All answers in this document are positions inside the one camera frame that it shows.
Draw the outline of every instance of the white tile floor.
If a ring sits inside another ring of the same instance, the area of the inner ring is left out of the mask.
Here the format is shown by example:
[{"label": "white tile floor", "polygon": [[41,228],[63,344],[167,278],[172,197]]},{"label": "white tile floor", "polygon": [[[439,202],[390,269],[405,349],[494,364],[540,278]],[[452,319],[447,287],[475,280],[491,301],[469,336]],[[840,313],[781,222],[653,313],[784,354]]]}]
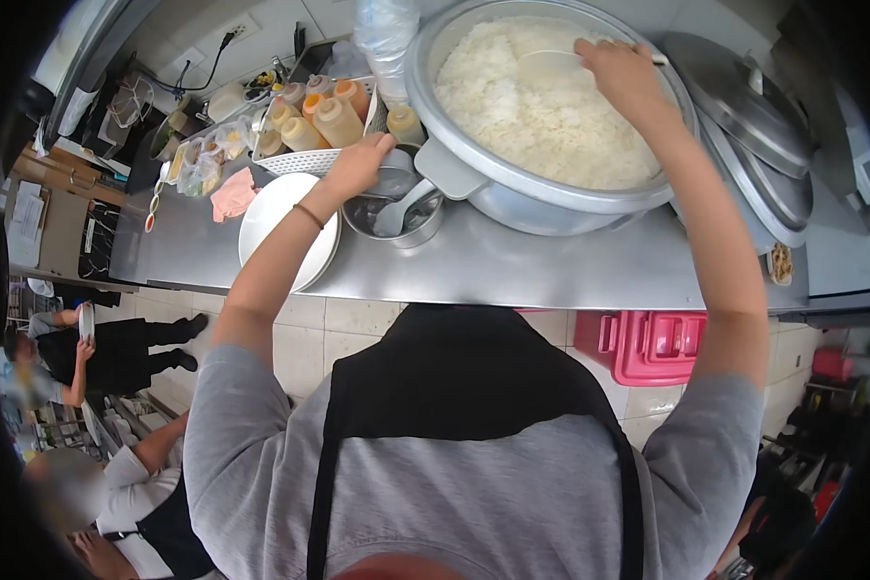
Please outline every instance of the white tile floor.
[{"label": "white tile floor", "polygon": [[[189,291],[142,288],[138,294],[124,294],[117,308],[97,307],[100,322],[145,318],[171,322],[208,313],[210,324],[186,347],[202,359],[209,350],[209,337],[224,298]],[[274,325],[275,374],[285,390],[299,400],[308,397],[338,358],[374,344],[390,327],[405,304],[366,300],[325,299],[291,296],[277,315]],[[616,419],[623,424],[629,441],[639,449],[667,418],[683,392],[673,387],[625,387],[612,380],[609,372],[573,347],[574,311],[526,312],[523,317],[548,342],[585,365],[599,380]],[[801,324],[770,319],[770,356],[765,390],[763,433],[775,435],[786,423],[789,412],[799,405],[802,389],[811,374],[812,353],[820,331]],[[176,412],[183,412],[193,398],[196,374],[182,368],[169,369],[152,378],[151,392]]]}]

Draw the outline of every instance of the white basket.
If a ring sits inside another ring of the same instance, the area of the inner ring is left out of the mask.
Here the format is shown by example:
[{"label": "white basket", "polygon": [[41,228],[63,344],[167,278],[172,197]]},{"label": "white basket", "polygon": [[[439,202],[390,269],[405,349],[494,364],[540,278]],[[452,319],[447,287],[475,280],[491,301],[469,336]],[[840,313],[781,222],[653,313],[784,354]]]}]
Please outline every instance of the white basket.
[{"label": "white basket", "polygon": [[[386,133],[387,113],[389,111],[383,99],[377,95],[374,77],[364,76],[353,80],[360,83],[371,94],[370,106],[367,109],[367,121],[364,122],[364,134],[376,133],[377,131]],[[304,173],[322,177],[328,173],[340,150],[316,149],[314,151],[282,153],[266,159],[257,159],[255,163],[277,176]]]}]

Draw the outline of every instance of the brown bracelet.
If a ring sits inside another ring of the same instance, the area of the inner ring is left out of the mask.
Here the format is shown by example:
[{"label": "brown bracelet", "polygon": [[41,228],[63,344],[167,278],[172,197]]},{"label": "brown bracelet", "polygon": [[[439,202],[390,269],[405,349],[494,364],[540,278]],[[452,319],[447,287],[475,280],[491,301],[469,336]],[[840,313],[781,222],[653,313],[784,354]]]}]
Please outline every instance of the brown bracelet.
[{"label": "brown bracelet", "polygon": [[293,209],[302,210],[304,214],[309,215],[313,219],[313,222],[316,223],[316,226],[319,226],[319,231],[322,231],[325,228],[325,224],[322,223],[321,219],[316,217],[316,215],[313,214],[313,212],[310,212],[309,210],[307,210],[305,207],[303,207],[299,203],[294,203]]}]

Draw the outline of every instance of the pot lid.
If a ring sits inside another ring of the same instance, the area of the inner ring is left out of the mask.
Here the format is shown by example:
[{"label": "pot lid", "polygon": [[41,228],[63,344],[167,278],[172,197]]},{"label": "pot lid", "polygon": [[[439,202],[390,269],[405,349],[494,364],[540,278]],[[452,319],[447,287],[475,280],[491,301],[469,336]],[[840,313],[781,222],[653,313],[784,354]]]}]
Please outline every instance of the pot lid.
[{"label": "pot lid", "polygon": [[721,44],[684,32],[668,34],[664,52],[690,97],[714,122],[779,172],[806,176],[812,137],[753,58],[742,59]]},{"label": "pot lid", "polygon": [[812,181],[809,176],[796,179],[767,165],[735,139],[728,140],[745,173],[770,211],[784,226],[801,231],[812,215]]},{"label": "pot lid", "polygon": [[812,181],[775,171],[722,130],[699,107],[700,133],[707,153],[719,166],[723,180],[740,192],[771,236],[790,248],[804,243],[812,215]]}]

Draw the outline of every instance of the pink cloth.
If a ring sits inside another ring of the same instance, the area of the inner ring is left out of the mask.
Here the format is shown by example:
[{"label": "pink cloth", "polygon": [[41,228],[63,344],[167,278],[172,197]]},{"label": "pink cloth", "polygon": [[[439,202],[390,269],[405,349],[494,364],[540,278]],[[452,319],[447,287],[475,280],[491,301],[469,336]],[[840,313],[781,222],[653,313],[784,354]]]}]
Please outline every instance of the pink cloth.
[{"label": "pink cloth", "polygon": [[209,196],[212,202],[212,221],[221,224],[227,217],[245,213],[261,188],[255,187],[251,169],[246,167],[225,180],[216,193]]}]

